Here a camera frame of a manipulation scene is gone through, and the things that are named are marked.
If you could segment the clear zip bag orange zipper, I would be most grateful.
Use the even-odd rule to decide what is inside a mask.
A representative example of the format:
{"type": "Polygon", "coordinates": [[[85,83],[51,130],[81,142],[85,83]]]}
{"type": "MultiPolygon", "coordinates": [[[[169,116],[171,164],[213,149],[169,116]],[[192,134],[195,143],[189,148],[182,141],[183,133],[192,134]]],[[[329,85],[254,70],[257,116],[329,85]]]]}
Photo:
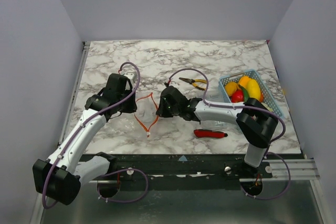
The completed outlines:
{"type": "Polygon", "coordinates": [[[151,130],[158,122],[156,115],[158,104],[154,99],[154,92],[140,92],[135,96],[136,112],[113,116],[109,124],[112,132],[117,136],[124,136],[133,140],[151,140],[154,135],[151,130]]]}

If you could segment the green chili pepper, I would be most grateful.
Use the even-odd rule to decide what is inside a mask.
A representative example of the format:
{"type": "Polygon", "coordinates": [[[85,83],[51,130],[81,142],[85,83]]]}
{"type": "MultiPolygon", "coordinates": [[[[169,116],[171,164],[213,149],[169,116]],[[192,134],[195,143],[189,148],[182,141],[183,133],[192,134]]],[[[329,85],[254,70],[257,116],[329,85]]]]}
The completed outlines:
{"type": "Polygon", "coordinates": [[[240,84],[238,85],[238,87],[242,90],[243,97],[244,97],[244,102],[246,102],[249,99],[248,91],[243,86],[241,86],[240,84]]]}

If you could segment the yellow lemon squash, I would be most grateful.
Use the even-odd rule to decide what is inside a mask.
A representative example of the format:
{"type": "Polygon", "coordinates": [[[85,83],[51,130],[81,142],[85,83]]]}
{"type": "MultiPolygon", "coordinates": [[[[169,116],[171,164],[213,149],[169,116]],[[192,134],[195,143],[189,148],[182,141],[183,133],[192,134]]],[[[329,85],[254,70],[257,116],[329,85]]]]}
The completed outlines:
{"type": "Polygon", "coordinates": [[[258,101],[261,98],[261,89],[258,82],[255,79],[250,79],[246,85],[246,90],[250,98],[257,99],[258,101]]]}

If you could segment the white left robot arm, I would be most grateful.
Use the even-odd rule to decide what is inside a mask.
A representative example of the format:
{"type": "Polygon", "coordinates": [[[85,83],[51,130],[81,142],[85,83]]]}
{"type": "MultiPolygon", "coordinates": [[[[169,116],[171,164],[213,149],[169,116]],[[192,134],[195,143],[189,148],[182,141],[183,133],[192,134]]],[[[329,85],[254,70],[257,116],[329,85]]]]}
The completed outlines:
{"type": "Polygon", "coordinates": [[[134,89],[138,74],[125,72],[109,75],[106,86],[87,99],[82,115],[62,144],[44,161],[33,165],[36,191],[64,205],[77,197],[81,186],[102,176],[116,175],[115,157],[100,152],[79,163],[93,137],[116,113],[137,110],[134,89]]]}

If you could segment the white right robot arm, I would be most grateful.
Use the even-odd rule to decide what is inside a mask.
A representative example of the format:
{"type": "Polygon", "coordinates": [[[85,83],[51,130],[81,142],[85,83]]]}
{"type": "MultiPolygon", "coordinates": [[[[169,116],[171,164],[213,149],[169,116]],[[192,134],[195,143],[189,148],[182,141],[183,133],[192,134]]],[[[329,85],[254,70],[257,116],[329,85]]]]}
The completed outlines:
{"type": "Polygon", "coordinates": [[[259,174],[260,164],[280,121],[278,115],[269,111],[255,98],[239,103],[210,102],[202,98],[188,99],[173,86],[161,92],[156,115],[161,118],[179,116],[186,121],[237,124],[249,143],[241,165],[242,173],[249,178],[259,174]]]}

